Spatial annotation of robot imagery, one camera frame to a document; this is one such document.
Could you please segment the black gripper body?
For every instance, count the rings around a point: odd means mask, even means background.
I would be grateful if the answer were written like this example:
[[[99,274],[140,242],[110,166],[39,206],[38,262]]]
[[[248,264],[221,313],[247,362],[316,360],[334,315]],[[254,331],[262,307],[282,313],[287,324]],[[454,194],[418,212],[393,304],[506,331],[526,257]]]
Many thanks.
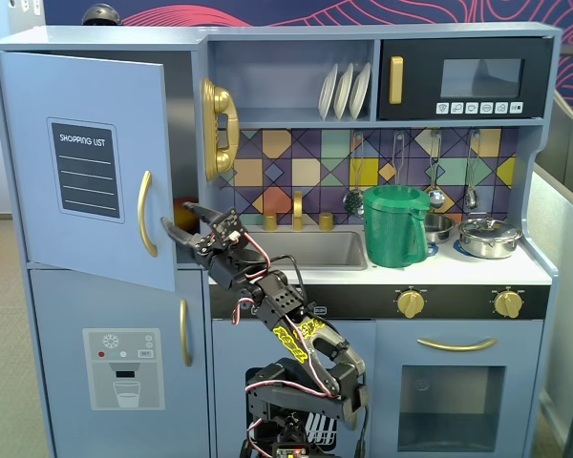
[[[262,277],[269,268],[269,256],[245,230],[225,248],[215,236],[202,237],[194,258],[227,291]]]

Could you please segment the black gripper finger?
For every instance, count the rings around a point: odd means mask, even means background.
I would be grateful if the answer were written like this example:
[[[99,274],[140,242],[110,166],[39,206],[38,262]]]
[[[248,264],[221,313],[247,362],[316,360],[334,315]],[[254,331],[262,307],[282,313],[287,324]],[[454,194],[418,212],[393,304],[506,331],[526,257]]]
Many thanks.
[[[185,202],[183,207],[208,226],[213,226],[221,221],[221,213],[219,211],[206,208],[196,202]]]
[[[187,254],[195,254],[197,246],[202,239],[200,234],[190,234],[178,226],[170,219],[162,217],[160,219],[163,229],[168,237],[177,245],[177,247]]]

